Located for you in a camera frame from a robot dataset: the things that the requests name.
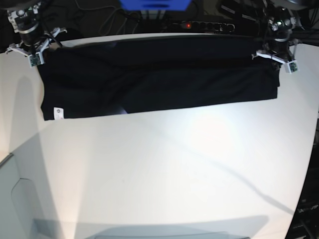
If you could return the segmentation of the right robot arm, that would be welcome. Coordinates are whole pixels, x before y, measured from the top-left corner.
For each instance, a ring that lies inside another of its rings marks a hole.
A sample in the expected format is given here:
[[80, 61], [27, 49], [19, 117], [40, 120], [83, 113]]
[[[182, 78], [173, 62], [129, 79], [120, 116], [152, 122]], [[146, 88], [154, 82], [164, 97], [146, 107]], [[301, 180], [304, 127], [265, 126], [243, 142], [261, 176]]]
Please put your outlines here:
[[21, 38], [20, 43], [12, 43], [6, 49], [6, 53], [16, 52], [29, 61], [31, 67], [45, 63], [43, 53], [49, 48], [51, 42], [62, 47], [56, 37], [66, 33], [66, 28], [56, 27], [48, 30], [42, 13], [49, 6], [48, 0], [2, 0], [1, 9], [6, 10], [9, 23], [15, 33]]

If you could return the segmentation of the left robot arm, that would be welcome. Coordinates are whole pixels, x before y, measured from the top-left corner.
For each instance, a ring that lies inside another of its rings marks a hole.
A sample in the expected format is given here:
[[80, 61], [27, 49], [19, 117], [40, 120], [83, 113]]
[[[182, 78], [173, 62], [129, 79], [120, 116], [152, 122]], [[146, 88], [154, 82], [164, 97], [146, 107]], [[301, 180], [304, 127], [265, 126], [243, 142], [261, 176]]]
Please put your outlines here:
[[284, 65], [289, 72], [298, 70], [295, 53], [299, 40], [293, 39], [293, 30], [301, 26], [298, 11], [315, 6], [315, 0], [263, 0], [265, 26], [262, 48], [252, 58], [262, 57]]

